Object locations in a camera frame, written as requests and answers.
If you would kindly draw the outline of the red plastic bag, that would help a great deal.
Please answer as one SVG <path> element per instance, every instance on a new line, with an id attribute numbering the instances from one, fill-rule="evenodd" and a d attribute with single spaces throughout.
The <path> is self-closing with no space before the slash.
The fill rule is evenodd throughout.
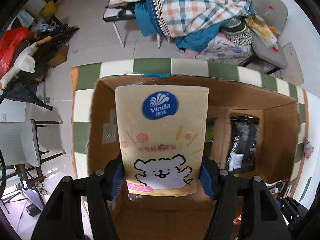
<path id="1" fill-rule="evenodd" d="M 7 30 L 3 34 L 0 41 L 1 77 L 9 71 L 12 59 L 21 42 L 32 37 L 33 33 L 26 27 Z"/>

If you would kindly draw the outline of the black snack bag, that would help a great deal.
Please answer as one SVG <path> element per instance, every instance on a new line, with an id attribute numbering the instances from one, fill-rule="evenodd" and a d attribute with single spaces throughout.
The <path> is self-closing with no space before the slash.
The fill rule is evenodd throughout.
<path id="1" fill-rule="evenodd" d="M 231 173 L 245 173 L 255 169 L 255 158 L 260 119 L 255 116 L 233 115 L 231 142 L 226 168 Z"/>

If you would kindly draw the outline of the small cardboard box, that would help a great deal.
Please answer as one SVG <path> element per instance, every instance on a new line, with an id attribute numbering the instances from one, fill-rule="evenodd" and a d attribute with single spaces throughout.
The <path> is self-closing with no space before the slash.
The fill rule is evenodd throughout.
<path id="1" fill-rule="evenodd" d="M 69 45 L 68 44 L 60 44 L 55 52 L 54 56 L 47 62 L 49 67 L 57 67 L 58 65 L 67 61 Z"/>

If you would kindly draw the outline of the beige Vinda tissue pack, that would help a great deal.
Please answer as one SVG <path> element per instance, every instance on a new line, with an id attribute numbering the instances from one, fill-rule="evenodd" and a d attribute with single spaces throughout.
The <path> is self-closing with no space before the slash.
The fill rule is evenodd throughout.
<path id="1" fill-rule="evenodd" d="M 195 193 L 206 136 L 206 87 L 129 85 L 115 89 L 120 150 L 129 193 Z"/>

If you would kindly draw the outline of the white chair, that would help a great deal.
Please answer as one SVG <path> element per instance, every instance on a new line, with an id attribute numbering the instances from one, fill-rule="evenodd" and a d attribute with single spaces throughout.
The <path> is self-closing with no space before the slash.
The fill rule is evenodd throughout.
<path id="1" fill-rule="evenodd" d="M 65 154 L 65 151 L 41 158 L 48 151 L 40 151 L 37 129 L 47 125 L 61 124 L 60 121 L 37 121 L 1 123 L 1 153 L 7 166 L 29 164 L 40 167 L 42 163 Z"/>

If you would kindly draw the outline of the brown cardboard box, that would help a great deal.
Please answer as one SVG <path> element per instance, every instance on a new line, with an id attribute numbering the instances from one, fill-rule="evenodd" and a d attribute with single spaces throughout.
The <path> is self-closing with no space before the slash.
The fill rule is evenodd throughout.
<path id="1" fill-rule="evenodd" d="M 291 176 L 296 100 L 241 82 L 103 77 L 93 92 L 94 239 L 290 239 L 267 189 Z"/>

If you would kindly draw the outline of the purple soft cloth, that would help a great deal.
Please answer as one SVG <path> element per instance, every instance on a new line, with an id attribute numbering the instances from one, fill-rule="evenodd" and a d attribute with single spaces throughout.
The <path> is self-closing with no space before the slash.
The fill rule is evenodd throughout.
<path id="1" fill-rule="evenodd" d="M 313 153 L 313 146 L 311 145 L 311 142 L 308 140 L 307 137 L 304 138 L 303 151 L 306 159 L 309 159 Z"/>

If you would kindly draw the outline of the white goose plush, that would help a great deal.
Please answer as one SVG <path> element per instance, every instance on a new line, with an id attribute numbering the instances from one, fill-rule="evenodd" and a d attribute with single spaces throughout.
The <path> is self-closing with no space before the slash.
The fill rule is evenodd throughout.
<path id="1" fill-rule="evenodd" d="M 52 39 L 51 36 L 45 37 L 42 40 L 34 42 L 22 52 L 19 53 L 17 59 L 14 62 L 13 67 L 1 78 L 1 89 L 5 89 L 9 82 L 20 71 L 34 73 L 35 72 L 35 59 L 33 55 L 37 52 L 40 45 L 49 42 Z"/>

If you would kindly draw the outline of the yellow snack package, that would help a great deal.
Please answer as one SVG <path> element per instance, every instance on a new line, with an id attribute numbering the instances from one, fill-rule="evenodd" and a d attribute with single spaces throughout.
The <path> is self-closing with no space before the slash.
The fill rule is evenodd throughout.
<path id="1" fill-rule="evenodd" d="M 265 20 L 257 14 L 250 15 L 245 19 L 248 27 L 257 35 L 260 41 L 267 48 L 277 48 L 277 38 L 274 32 L 268 27 Z"/>

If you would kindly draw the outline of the black folded stroller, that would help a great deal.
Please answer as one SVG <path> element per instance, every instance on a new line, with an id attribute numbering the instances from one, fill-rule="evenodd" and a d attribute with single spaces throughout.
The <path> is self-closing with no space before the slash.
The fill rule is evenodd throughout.
<path id="1" fill-rule="evenodd" d="M 1 88 L 1 103 L 5 100 L 32 103 L 37 106 L 43 107 L 49 111 L 53 107 L 46 104 L 37 95 L 37 87 L 39 82 L 28 80 L 25 77 L 14 77 L 5 88 Z"/>

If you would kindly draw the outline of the white folding bed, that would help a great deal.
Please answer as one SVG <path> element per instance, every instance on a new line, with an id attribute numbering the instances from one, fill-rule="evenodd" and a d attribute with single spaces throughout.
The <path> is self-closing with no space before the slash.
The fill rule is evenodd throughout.
<path id="1" fill-rule="evenodd" d="M 112 24 L 135 20 L 143 36 L 157 36 L 157 46 L 160 47 L 161 37 L 169 41 L 175 38 L 166 25 L 163 9 L 161 0 L 110 1 L 103 20 Z"/>

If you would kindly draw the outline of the plaid blanket pile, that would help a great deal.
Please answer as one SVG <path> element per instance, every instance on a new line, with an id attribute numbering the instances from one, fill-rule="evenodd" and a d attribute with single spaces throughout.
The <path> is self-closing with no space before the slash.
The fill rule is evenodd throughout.
<path id="1" fill-rule="evenodd" d="M 249 0 L 142 0 L 134 15 L 143 36 L 175 38 L 177 48 L 201 52 L 231 20 L 253 13 Z"/>

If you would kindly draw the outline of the green white checkered mat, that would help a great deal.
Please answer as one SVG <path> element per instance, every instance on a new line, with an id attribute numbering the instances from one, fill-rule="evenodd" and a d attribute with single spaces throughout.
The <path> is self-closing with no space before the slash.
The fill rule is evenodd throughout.
<path id="1" fill-rule="evenodd" d="M 299 147 L 307 137 L 314 147 L 309 158 L 298 152 L 291 176 L 290 195 L 309 208 L 319 184 L 319 98 L 300 87 L 248 68 L 221 64 L 213 61 L 188 59 L 150 58 L 102 62 L 73 67 L 71 82 L 73 93 L 72 154 L 73 168 L 78 178 L 88 175 L 87 144 L 89 140 L 89 116 L 97 80 L 105 76 L 125 74 L 194 75 L 240 81 L 249 85 L 273 90 L 297 100 L 301 117 Z"/>

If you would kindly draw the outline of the black white patterned hat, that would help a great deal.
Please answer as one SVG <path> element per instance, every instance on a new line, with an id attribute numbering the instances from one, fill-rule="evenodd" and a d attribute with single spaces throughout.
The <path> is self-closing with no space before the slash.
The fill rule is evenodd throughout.
<path id="1" fill-rule="evenodd" d="M 221 33 L 233 44 L 248 46 L 253 42 L 252 33 L 242 18 L 235 18 L 220 28 Z"/>

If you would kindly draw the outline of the yellow bin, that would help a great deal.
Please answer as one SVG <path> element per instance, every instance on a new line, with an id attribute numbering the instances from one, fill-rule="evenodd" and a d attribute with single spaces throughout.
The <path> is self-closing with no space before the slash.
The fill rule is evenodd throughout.
<path id="1" fill-rule="evenodd" d="M 49 1 L 39 12 L 40 18 L 45 20 L 51 19 L 54 14 L 58 11 L 57 5 L 54 3 L 53 0 Z"/>

